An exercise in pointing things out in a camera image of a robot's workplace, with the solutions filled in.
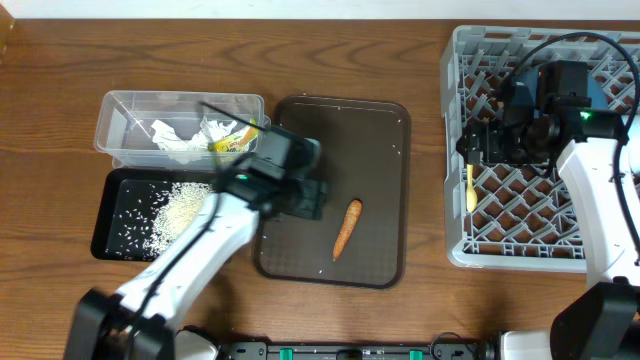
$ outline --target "yellow utensil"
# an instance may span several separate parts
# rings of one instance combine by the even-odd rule
[[[473,188],[473,165],[467,164],[467,211],[473,212],[478,205],[478,194]]]

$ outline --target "black tray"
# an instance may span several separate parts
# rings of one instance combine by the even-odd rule
[[[274,123],[317,139],[313,174],[328,184],[321,221],[282,216],[262,224],[254,265],[269,278],[386,289],[404,272],[409,181],[408,112],[392,103],[292,96]],[[363,211],[340,258],[333,246],[349,203]]]
[[[212,178],[213,174],[206,172],[129,168],[113,170],[104,184],[98,219],[91,241],[91,254],[96,259],[102,260],[151,261],[155,259],[149,251],[142,248],[144,237],[151,234],[152,221],[155,219],[152,207],[157,208],[167,202],[166,197],[164,200],[159,200],[155,194],[163,190],[170,191],[172,184],[176,182],[210,183]],[[133,209],[137,211],[130,217],[126,211],[131,212]],[[146,223],[137,219],[138,212],[141,217],[147,219]],[[135,231],[129,230],[131,239],[122,236],[127,231],[124,225],[136,226]]]

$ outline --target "white wire basket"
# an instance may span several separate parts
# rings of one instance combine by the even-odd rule
[[[444,182],[449,260],[462,267],[585,272],[580,230],[569,193],[557,174],[540,167],[474,166],[478,206],[466,211],[464,160],[456,141],[466,122],[500,118],[490,92],[534,47],[579,30],[460,26],[440,60],[440,98],[447,134]],[[623,45],[638,62],[640,33],[595,31]],[[540,50],[527,67],[556,60],[585,61],[608,106],[630,111],[635,94],[628,64],[608,44],[590,38]]]

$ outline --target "orange carrot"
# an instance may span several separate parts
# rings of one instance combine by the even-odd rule
[[[333,247],[333,261],[338,259],[340,253],[342,253],[342,250],[344,249],[344,246],[347,245],[347,241],[349,241],[349,237],[351,237],[351,233],[356,227],[356,223],[358,222],[361,212],[362,203],[360,200],[353,200],[347,208],[347,213],[344,215],[344,221],[340,228],[340,233],[338,234],[336,244]]]

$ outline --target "black cable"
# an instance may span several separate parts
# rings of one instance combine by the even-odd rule
[[[247,124],[249,126],[255,127],[261,131],[265,131],[264,128],[259,127],[257,125],[251,124],[245,120],[240,119],[239,117],[229,114],[221,109],[219,109],[216,106],[213,106],[211,104],[208,104],[206,102],[199,102],[198,105],[200,106],[204,106],[207,107],[209,109],[218,111],[220,113],[222,113],[223,115],[226,115],[236,121],[239,121],[241,123]],[[138,331],[138,327],[139,327],[139,323],[140,323],[140,319],[142,318],[142,315],[144,314],[145,309],[147,308],[147,305],[149,305],[149,302],[151,301],[151,299],[153,298],[153,296],[156,295],[156,291],[158,290],[158,288],[160,287],[160,285],[162,285],[162,281],[164,280],[164,278],[167,276],[167,274],[169,274],[169,272],[171,271],[171,269],[180,261],[180,259],[182,259],[182,257],[198,242],[198,240],[200,240],[200,238],[202,237],[202,235],[204,235],[207,231],[209,231],[209,228],[211,227],[211,225],[213,224],[213,222],[215,221],[218,211],[220,210],[220,203],[222,202],[222,198],[221,198],[221,192],[225,187],[225,182],[226,182],[226,176],[225,174],[227,174],[227,171],[223,171],[220,172],[221,166],[220,166],[220,162],[218,160],[218,156],[216,154],[216,150],[215,150],[215,146],[210,146],[213,152],[213,167],[214,167],[214,172],[215,172],[215,176],[216,176],[216,181],[215,181],[215,188],[214,191],[216,193],[218,193],[218,196],[216,197],[216,202],[214,204],[213,207],[213,211],[211,212],[211,216],[209,217],[209,219],[207,219],[207,221],[204,223],[204,225],[202,226],[202,228],[200,229],[200,231],[196,234],[196,236],[194,236],[193,239],[191,239],[191,241],[189,241],[187,243],[187,245],[171,260],[171,262],[162,270],[162,272],[158,275],[158,277],[151,283],[151,285],[149,286],[149,290],[147,291],[147,294],[145,295],[144,299],[142,299],[142,303],[140,304],[140,307],[138,308],[138,310],[133,314],[131,323],[132,323],[132,328],[129,331],[129,335],[127,337],[127,343],[128,343],[128,347],[129,347],[129,351],[127,352],[127,358],[133,358],[132,357],[132,353],[133,353],[133,345],[134,345],[134,337],[136,332]],[[236,166],[240,165],[244,160],[248,159],[249,157],[253,156],[253,153],[244,153],[242,155],[240,155],[237,159],[235,159],[235,161],[231,164],[231,166],[229,168],[227,168],[227,170],[230,170],[232,168],[235,168]]]
[[[558,36],[556,38],[553,38],[549,41],[546,41],[538,45],[533,50],[531,50],[527,55],[525,55],[516,64],[516,66],[513,68],[513,71],[511,71],[511,73],[509,73],[509,75],[507,75],[507,77],[500,84],[499,92],[497,93],[497,95],[499,96],[501,93],[503,93],[504,89],[513,81],[514,78],[517,78],[518,76],[520,76],[521,72],[523,71],[522,66],[527,62],[527,60],[529,60],[531,56],[537,53],[540,49],[543,49],[558,41],[580,38],[580,37],[595,38],[611,45],[614,49],[616,49],[620,53],[620,55],[622,55],[624,60],[627,62],[627,64],[629,65],[629,69],[631,70],[631,74],[633,76],[633,81],[634,81],[636,91],[635,91],[635,96],[633,98],[633,105],[631,106],[631,113],[629,114],[627,123],[624,126],[624,133],[621,134],[621,136],[617,139],[618,144],[616,145],[616,148],[613,154],[613,182],[616,187],[616,192],[618,193],[618,201],[620,202],[620,208],[622,209],[622,214],[627,223],[627,227],[629,228],[629,234],[631,235],[631,240],[633,241],[636,248],[636,252],[638,253],[638,260],[636,260],[636,264],[638,264],[640,262],[640,236],[638,235],[638,230],[635,227],[635,224],[633,222],[633,217],[631,216],[631,211],[629,210],[629,205],[627,204],[627,199],[624,194],[624,190],[622,188],[623,175],[620,173],[620,154],[622,152],[622,147],[625,146],[629,141],[629,129],[631,129],[631,124],[633,123],[633,120],[636,114],[638,113],[638,105],[640,105],[640,75],[638,74],[638,67],[634,63],[633,58],[631,57],[631,55],[629,55],[627,50],[625,50],[620,44],[618,44],[613,39],[607,36],[588,32],[588,31],[581,31],[581,32],[575,32],[575,33]]]
[[[435,360],[441,360],[440,356],[436,356],[436,353],[434,351],[435,351],[435,348],[436,348],[436,344],[438,343],[438,340],[440,340],[440,338],[443,337],[443,336],[455,336],[458,339],[464,340],[462,338],[462,336],[454,333],[453,331],[445,331],[445,332],[441,333],[440,335],[436,336],[436,338],[433,339],[433,341],[431,342],[431,345],[429,345],[429,355],[431,355],[431,357],[434,358]],[[467,345],[467,344],[463,344],[463,345],[464,345],[464,347],[467,348],[467,350],[469,350],[469,352],[472,355],[475,355],[475,351],[471,350],[469,345]]]

